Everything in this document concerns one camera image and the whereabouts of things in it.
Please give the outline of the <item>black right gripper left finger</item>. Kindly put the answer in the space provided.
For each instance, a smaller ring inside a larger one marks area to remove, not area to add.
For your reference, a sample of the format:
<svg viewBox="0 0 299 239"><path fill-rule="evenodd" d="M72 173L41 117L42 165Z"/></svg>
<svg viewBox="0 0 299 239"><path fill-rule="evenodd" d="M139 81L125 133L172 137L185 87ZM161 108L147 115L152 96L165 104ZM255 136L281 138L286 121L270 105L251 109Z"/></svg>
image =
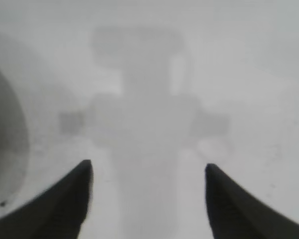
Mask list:
<svg viewBox="0 0 299 239"><path fill-rule="evenodd" d="M92 163L83 160L42 194L1 217L0 239L76 239L92 183Z"/></svg>

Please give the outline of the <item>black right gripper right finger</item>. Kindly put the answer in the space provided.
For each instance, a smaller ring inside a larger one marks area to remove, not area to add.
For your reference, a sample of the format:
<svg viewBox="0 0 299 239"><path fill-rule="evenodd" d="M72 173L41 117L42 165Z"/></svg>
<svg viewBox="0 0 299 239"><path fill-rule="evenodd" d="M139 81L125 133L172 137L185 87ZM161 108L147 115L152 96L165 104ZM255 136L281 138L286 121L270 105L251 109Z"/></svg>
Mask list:
<svg viewBox="0 0 299 239"><path fill-rule="evenodd" d="M299 239L299 224L264 204L216 164L205 167L205 205L215 239Z"/></svg>

